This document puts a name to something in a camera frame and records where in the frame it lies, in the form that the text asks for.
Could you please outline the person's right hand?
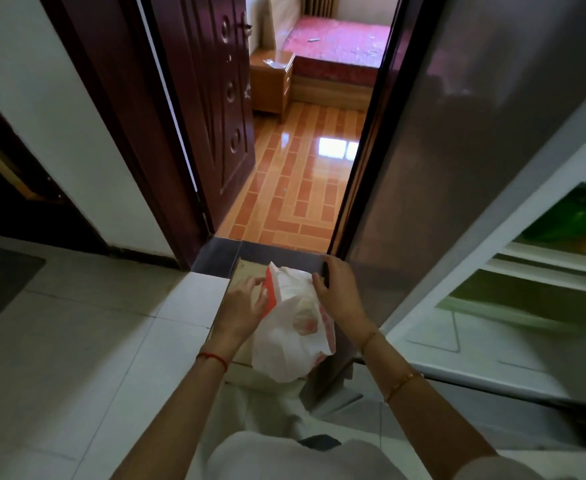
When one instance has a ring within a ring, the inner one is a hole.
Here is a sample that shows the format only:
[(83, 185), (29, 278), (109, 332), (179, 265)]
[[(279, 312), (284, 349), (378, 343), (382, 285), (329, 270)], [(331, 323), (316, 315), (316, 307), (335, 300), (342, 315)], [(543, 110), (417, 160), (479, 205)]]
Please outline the person's right hand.
[(376, 333), (377, 327), (366, 316), (351, 266), (330, 255), (323, 256), (329, 272), (330, 306), (324, 307), (357, 348)]

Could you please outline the person's left hand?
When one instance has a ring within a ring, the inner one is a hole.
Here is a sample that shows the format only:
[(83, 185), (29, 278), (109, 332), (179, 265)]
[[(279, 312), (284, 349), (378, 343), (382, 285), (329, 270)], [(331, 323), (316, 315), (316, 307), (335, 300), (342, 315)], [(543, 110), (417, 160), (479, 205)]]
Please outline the person's left hand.
[(238, 350), (256, 331), (261, 320), (254, 316), (254, 304), (267, 292), (265, 277), (250, 276), (226, 293), (214, 320), (210, 339), (218, 349)]

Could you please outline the white plastic bag red print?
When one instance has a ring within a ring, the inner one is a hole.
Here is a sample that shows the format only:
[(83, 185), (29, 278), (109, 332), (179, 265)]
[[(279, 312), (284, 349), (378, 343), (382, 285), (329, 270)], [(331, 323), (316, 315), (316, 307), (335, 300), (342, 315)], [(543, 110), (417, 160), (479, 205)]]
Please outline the white plastic bag red print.
[(278, 383), (304, 378), (335, 354), (335, 323), (308, 272), (270, 263), (262, 289), (267, 304), (252, 336), (251, 366)]

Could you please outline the person's left forearm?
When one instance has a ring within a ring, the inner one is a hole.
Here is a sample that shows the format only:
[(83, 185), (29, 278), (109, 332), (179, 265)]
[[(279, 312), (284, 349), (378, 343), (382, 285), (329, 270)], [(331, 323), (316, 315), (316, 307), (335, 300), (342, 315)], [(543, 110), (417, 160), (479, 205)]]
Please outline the person's left forearm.
[(110, 480), (185, 480), (234, 352), (202, 347)]

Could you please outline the person's right forearm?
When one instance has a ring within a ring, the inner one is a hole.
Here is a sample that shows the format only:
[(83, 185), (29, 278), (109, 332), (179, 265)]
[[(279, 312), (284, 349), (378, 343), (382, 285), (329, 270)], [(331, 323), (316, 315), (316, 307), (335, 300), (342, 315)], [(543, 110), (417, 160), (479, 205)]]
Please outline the person's right forearm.
[(496, 450), (376, 331), (361, 356), (409, 443), (433, 480), (453, 480)]

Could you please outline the grey refrigerator door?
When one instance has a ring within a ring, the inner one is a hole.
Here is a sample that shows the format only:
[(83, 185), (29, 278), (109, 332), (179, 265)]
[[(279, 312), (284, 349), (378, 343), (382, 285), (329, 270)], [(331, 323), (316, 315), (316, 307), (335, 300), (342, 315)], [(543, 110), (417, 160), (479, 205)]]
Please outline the grey refrigerator door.
[(586, 0), (444, 0), (347, 261), (398, 336), (586, 177)]

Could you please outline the white refrigerator interior shelves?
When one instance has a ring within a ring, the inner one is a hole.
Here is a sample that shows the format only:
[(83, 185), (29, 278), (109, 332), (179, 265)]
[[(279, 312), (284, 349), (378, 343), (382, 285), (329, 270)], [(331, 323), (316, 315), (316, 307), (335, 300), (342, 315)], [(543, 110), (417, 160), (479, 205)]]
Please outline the white refrigerator interior shelves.
[(586, 184), (586, 141), (424, 298), (383, 330), (427, 372), (505, 394), (586, 404), (586, 253), (522, 231)]

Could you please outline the dark red wooden door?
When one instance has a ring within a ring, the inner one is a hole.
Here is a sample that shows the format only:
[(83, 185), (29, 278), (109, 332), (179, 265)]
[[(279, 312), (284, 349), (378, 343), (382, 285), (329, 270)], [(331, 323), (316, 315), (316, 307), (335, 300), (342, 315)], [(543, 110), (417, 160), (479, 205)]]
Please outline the dark red wooden door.
[(256, 165), (246, 0), (148, 0), (212, 233)]

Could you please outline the light wooden nightstand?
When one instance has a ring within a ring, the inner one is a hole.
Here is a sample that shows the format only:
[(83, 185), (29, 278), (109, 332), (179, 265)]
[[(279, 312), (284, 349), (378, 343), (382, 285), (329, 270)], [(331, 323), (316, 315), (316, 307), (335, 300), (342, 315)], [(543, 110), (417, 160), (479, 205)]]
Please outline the light wooden nightstand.
[(295, 53), (259, 48), (250, 55), (251, 109), (284, 119), (292, 93)]

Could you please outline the red mattress bed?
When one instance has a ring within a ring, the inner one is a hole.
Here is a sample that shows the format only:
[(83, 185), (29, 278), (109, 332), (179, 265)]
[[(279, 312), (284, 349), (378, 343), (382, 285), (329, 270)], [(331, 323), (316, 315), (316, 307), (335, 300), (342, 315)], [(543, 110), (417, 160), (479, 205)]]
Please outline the red mattress bed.
[(390, 31), (388, 25), (301, 16), (282, 44), (296, 55), (292, 100), (366, 111)]

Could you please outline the green plastic bag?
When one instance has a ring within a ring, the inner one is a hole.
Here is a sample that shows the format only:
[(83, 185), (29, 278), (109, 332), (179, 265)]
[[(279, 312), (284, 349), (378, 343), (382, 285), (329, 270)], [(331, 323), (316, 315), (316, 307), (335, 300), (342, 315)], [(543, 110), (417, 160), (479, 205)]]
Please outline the green plastic bag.
[(586, 184), (572, 189), (521, 233), (526, 241), (568, 242), (586, 237)]

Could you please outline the radiator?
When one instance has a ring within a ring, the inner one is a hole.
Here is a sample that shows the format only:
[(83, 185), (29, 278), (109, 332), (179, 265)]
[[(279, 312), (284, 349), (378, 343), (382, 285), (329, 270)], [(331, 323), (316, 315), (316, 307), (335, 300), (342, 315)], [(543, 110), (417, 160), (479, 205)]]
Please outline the radiator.
[(321, 18), (333, 18), (337, 13), (339, 0), (302, 0), (303, 14)]

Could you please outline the dark red door frame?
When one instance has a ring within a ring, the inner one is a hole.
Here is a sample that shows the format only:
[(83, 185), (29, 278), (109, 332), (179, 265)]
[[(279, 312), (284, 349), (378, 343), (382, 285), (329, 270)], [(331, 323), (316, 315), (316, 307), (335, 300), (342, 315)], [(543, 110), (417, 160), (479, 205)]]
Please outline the dark red door frame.
[(206, 242), (141, 0), (39, 0), (166, 238), (192, 268)]

